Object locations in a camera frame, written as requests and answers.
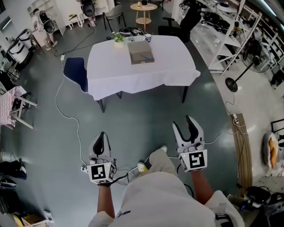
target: pink cloth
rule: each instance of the pink cloth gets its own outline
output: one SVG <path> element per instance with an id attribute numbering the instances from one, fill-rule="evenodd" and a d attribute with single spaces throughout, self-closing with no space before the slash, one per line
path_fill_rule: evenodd
<path id="1" fill-rule="evenodd" d="M 15 120 L 11 118 L 11 112 L 14 100 L 16 98 L 16 93 L 19 91 L 20 87 L 14 87 L 2 96 L 0 96 L 0 125 L 12 125 L 15 127 Z"/>

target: round wooden table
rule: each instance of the round wooden table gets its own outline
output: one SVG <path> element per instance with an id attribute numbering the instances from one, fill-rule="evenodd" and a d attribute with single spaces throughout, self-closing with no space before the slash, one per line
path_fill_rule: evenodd
<path id="1" fill-rule="evenodd" d="M 144 25 L 144 32 L 146 32 L 146 24 L 151 23 L 150 11 L 158 8 L 157 5 L 148 3 L 147 5 L 140 4 L 140 7 L 139 7 L 138 3 L 135 3 L 135 4 L 131 5 L 130 8 L 133 9 L 133 10 L 137 10 L 136 23 L 143 24 Z M 143 11 L 144 17 L 138 18 L 138 12 L 139 11 Z"/>

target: gray floor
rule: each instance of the gray floor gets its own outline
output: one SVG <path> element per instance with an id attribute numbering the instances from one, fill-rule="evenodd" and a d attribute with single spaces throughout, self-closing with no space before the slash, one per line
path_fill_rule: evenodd
<path id="1" fill-rule="evenodd" d="M 126 23 L 134 26 L 136 12 L 124 3 Z M 162 22 L 162 9 L 151 13 L 152 25 L 148 32 L 157 34 Z M 112 21 L 117 30 L 117 22 Z M 75 27 L 67 29 L 64 37 L 57 35 L 58 53 L 73 48 L 91 30 Z M 110 35 L 98 20 L 95 33 L 80 46 L 103 41 Z M 80 121 L 79 134 L 82 141 L 82 156 L 87 160 L 88 146 L 94 137 L 104 131 L 110 139 L 112 155 L 120 168 L 133 168 L 140 160 L 145 160 L 151 152 L 162 145 L 168 146 L 168 155 L 176 155 L 176 143 L 172 131 L 172 121 L 184 126 L 185 116 L 195 118 L 203 127 L 205 141 L 214 140 L 220 133 L 229 130 L 227 113 L 217 86 L 194 45 L 186 45 L 201 72 L 199 78 L 189 87 L 187 99 L 181 103 L 183 88 L 160 86 L 136 94 L 123 94 L 121 100 L 116 95 L 107 97 L 105 114 L 88 94 L 66 81 L 58 95 L 58 105 L 68 116 Z M 74 51 L 67 57 L 81 56 L 87 59 L 91 47 Z M 20 123 L 11 131 L 2 127 L 1 148 L 7 154 L 14 153 L 26 163 L 26 181 L 13 179 L 18 184 L 17 193 L 26 209 L 41 213 L 43 209 L 52 212 L 56 227 L 87 226 L 96 213 L 98 187 L 89 181 L 88 175 L 80 171 L 79 141 L 75 120 L 65 119 L 55 106 L 55 94 L 63 79 L 60 58 L 53 51 L 39 50 L 21 74 L 20 83 L 33 93 L 38 103 L 36 109 L 25 113 L 25 119 L 32 122 L 31 130 Z M 237 164 L 233 136 L 224 134 L 215 143 L 207 145 L 208 167 L 204 174 L 214 190 L 234 193 L 237 182 Z M 116 177 L 126 172 L 120 171 Z M 184 183 L 192 186 L 189 173 L 180 171 Z M 112 186 L 115 211 L 118 212 L 125 186 Z M 9 216 L 0 215 L 2 227 L 12 226 Z"/>

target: fan base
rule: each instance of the fan base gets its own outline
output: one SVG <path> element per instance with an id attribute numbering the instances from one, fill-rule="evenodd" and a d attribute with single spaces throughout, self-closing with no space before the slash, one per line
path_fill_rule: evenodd
<path id="1" fill-rule="evenodd" d="M 230 91 L 232 91 L 232 92 L 238 91 L 238 85 L 237 85 L 237 83 L 235 83 L 235 81 L 232 78 L 230 78 L 230 77 L 226 78 L 225 83 L 226 83 L 227 87 L 230 89 Z"/>

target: blue chair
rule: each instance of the blue chair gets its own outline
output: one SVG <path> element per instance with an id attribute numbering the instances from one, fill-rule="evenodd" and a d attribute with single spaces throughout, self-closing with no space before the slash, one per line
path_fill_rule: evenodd
<path id="1" fill-rule="evenodd" d="M 85 69 L 83 58 L 67 58 L 63 74 L 71 81 L 77 83 L 83 92 L 88 92 L 87 70 Z M 105 107 L 102 99 L 98 100 L 97 103 L 99 104 L 101 111 L 104 113 Z"/>

